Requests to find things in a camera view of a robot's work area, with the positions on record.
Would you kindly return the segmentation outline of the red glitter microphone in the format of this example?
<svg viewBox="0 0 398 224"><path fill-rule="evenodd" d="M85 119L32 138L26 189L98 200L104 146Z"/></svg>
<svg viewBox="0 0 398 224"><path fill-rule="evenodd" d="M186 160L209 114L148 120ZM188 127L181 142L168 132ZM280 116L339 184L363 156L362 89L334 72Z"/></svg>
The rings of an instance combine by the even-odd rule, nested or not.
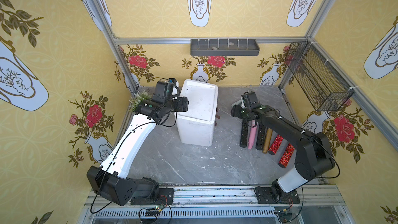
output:
<svg viewBox="0 0 398 224"><path fill-rule="evenodd" d="M271 155L275 155L277 151L279 150L284 138L280 135L277 135L276 138L274 139L272 145L268 149L268 153Z"/></svg>
<svg viewBox="0 0 398 224"><path fill-rule="evenodd" d="M288 165L288 163L289 163L294 151L295 151L294 147L291 144L288 144L288 146L286 147L286 149L285 149L285 151L284 151L284 153L283 153L283 155L282 155L282 157L281 157L281 159L280 159L280 161L278 163L278 165L281 168L286 168L287 167L287 165Z"/></svg>

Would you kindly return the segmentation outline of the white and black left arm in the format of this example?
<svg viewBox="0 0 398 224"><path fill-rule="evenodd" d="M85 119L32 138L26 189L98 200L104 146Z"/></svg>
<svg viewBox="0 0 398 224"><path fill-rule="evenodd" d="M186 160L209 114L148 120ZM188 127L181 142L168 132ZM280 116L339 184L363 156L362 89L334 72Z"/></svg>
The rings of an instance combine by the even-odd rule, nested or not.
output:
<svg viewBox="0 0 398 224"><path fill-rule="evenodd" d="M150 132L164 125L171 113L187 112L189 100L181 96L174 78L157 82L151 98L139 100L134 108L132 121L114 150L99 167L92 166L87 172L88 181L96 196L120 206L131 200L156 203L159 184L150 179L129 178L132 163Z"/></svg>

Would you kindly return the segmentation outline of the gold glitter microphone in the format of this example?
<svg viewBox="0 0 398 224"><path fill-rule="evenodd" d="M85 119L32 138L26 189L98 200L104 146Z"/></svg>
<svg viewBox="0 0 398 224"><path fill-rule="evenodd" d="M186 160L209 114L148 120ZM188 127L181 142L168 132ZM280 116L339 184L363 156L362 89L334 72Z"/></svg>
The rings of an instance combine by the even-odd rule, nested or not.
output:
<svg viewBox="0 0 398 224"><path fill-rule="evenodd" d="M272 129L268 128L266 131L266 135L265 135L264 146L263 146L263 150L262 150L263 153L268 153L269 146L270 146L271 139L272 139L272 133L273 133Z"/></svg>

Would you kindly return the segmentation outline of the white plastic drawer cabinet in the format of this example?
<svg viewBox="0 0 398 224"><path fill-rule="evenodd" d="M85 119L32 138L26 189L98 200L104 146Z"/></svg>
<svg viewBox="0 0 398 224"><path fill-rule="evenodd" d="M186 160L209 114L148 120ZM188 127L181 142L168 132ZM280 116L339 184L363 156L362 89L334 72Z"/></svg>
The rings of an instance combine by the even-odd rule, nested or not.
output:
<svg viewBox="0 0 398 224"><path fill-rule="evenodd" d="M182 143L209 147L212 145L218 87L187 79L181 96L188 98L188 111L177 114L177 129Z"/></svg>

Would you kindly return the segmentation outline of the pink microphone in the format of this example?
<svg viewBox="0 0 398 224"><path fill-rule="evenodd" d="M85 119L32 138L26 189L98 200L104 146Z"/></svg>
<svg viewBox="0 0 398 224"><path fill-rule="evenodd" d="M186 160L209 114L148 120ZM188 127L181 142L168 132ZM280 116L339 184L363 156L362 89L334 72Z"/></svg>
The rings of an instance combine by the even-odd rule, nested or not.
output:
<svg viewBox="0 0 398 224"><path fill-rule="evenodd" d="M253 120L251 122L251 124L249 125L249 127L250 127L250 134L249 134L249 138L248 138L248 146L247 147L248 147L248 149L252 149L254 146L256 135L257 135L257 128L258 128L257 122L255 120Z"/></svg>

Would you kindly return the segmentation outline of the black rhinestone microphone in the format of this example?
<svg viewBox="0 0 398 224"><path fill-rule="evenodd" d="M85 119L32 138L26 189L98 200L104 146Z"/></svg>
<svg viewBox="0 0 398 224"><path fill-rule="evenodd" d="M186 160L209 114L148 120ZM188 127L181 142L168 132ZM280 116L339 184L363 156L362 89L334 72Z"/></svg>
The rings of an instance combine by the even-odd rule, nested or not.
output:
<svg viewBox="0 0 398 224"><path fill-rule="evenodd" d="M258 133L257 133L257 141L256 141L256 150L263 150L264 144L265 144L265 137L266 137L266 132L267 132L267 127L258 124Z"/></svg>
<svg viewBox="0 0 398 224"><path fill-rule="evenodd" d="M248 121L243 119L242 120L242 125L241 125L241 135L240 135L240 147L246 148L248 144Z"/></svg>

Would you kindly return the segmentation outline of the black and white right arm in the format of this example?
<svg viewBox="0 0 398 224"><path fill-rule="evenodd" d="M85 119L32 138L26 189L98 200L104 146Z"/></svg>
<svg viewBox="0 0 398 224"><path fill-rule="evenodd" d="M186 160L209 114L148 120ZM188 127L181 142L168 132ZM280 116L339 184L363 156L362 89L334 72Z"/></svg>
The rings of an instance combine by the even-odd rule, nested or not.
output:
<svg viewBox="0 0 398 224"><path fill-rule="evenodd" d="M314 133L294 124L276 109L261 104L254 92L242 94L241 101L242 103L232 106L231 116L241 120L254 120L270 128L288 141L296 151L294 168L273 182L273 195L281 197L289 194L336 166L329 139L323 133Z"/></svg>

